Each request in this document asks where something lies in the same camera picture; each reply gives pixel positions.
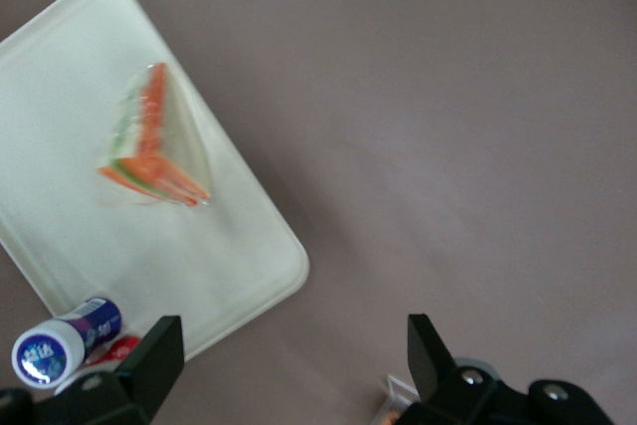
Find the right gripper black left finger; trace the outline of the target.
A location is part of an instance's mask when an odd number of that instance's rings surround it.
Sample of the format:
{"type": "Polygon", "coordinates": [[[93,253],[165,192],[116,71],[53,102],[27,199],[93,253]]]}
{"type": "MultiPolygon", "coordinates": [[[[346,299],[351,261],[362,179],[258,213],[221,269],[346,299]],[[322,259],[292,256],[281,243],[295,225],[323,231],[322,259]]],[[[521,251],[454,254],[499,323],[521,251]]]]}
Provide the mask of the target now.
{"type": "Polygon", "coordinates": [[[91,371],[57,397],[57,424],[149,424],[183,370],[182,321],[162,317],[111,370],[91,371]]]}

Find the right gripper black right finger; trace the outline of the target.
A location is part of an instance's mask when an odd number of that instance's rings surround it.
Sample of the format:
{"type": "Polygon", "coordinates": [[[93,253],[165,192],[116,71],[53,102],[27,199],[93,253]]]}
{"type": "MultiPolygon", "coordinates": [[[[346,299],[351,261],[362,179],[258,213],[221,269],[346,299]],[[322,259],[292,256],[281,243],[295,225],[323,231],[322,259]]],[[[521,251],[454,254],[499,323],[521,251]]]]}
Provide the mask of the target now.
{"type": "Polygon", "coordinates": [[[407,361],[419,399],[398,424],[526,424],[525,397],[479,365],[461,365],[424,314],[407,321],[407,361]]]}

